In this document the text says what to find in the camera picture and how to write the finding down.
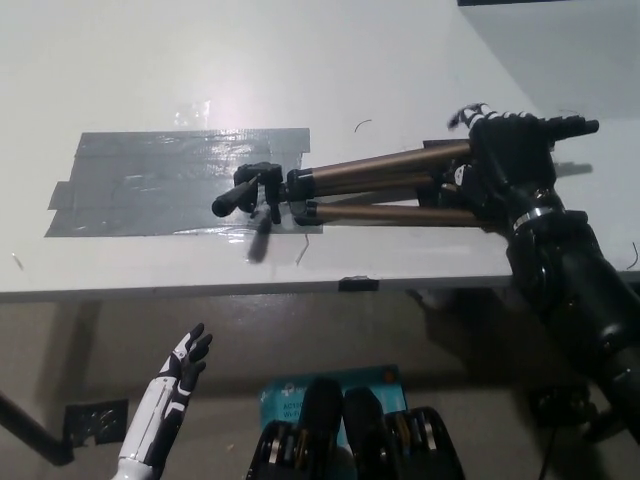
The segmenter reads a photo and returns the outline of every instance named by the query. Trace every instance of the robotic hand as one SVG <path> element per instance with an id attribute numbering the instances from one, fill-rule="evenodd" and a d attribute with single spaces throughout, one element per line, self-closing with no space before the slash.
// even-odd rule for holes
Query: robotic hand
<path id="1" fill-rule="evenodd" d="M 171 352 L 147 387 L 120 450 L 113 480 L 157 480 L 178 435 L 212 336 L 197 325 Z"/>
<path id="2" fill-rule="evenodd" d="M 475 104 L 449 126 L 459 123 L 473 160 L 457 168 L 456 184 L 478 212 L 502 219 L 515 285 L 640 443 L 640 299 L 604 259 L 586 213 L 565 210 L 554 190 L 551 147 L 595 132 L 597 122 Z"/>

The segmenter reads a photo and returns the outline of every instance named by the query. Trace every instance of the tripod head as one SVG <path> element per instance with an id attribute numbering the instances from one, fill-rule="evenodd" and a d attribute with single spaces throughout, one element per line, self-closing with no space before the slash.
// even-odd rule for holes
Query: tripod head
<path id="1" fill-rule="evenodd" d="M 236 208 L 253 213 L 258 206 L 258 186 L 264 186 L 265 201 L 271 208 L 271 221 L 281 222 L 279 203 L 282 201 L 282 166 L 260 162 L 242 165 L 233 174 L 234 188 L 220 195 L 211 205 L 217 217 L 226 217 Z"/>

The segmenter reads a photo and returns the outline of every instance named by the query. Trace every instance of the floor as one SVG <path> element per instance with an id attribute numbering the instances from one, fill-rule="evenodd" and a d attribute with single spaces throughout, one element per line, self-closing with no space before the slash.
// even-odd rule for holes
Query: floor
<path id="1" fill-rule="evenodd" d="M 490 292 L 462 292 L 447 312 L 398 292 L 2 305 L 0 390 L 56 432 L 70 403 L 130 398 L 131 414 L 197 322 L 214 343 L 166 479 L 241 480 L 260 434 L 257 393 L 274 376 L 383 363 L 400 366 L 410 406 L 441 413 L 468 479 L 537 478 L 549 432 L 531 424 L 523 392 L 575 379 L 537 321 Z M 119 448 L 82 448 L 54 468 L 0 431 L 0 477 L 109 479 Z M 638 471 L 628 433 L 594 448 L 561 431 L 547 478 Z"/>

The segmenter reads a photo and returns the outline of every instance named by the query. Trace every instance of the tripod knob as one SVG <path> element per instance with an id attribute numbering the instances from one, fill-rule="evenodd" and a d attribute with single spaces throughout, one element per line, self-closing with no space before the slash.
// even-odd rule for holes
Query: tripod knob
<path id="1" fill-rule="evenodd" d="M 238 206 L 251 203 L 254 207 L 258 198 L 257 177 L 232 188 L 215 199 L 211 211 L 216 217 L 226 217 Z"/>

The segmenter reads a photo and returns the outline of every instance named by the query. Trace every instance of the tape strip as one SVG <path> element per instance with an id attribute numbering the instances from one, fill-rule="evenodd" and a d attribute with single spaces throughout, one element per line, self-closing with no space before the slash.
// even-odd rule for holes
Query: tape strip
<path id="1" fill-rule="evenodd" d="M 309 129 L 84 133 L 69 181 L 58 182 L 49 237 L 150 236 L 249 232 L 247 214 L 211 213 L 211 202 L 233 187 L 246 163 L 300 168 Z M 288 208 L 273 233 L 319 233 L 300 227 Z"/>

